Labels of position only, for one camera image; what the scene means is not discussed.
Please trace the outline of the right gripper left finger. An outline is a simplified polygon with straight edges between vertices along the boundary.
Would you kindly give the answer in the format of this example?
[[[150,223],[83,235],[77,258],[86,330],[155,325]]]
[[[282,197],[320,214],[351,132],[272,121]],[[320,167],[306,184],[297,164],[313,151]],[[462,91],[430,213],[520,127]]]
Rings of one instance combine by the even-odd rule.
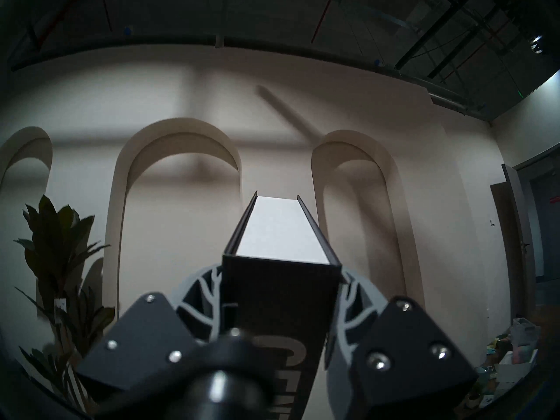
[[[222,265],[202,268],[186,277],[174,290],[174,310],[199,345],[221,333]]]

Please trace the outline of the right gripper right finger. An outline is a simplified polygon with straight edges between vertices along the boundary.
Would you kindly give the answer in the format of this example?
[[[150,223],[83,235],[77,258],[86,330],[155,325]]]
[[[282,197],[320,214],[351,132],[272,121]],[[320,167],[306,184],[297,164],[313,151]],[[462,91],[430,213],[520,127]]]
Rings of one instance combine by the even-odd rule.
[[[349,413],[354,396],[354,351],[388,304],[369,279],[347,268],[342,268],[341,275],[324,351],[328,402],[334,419],[346,419]]]

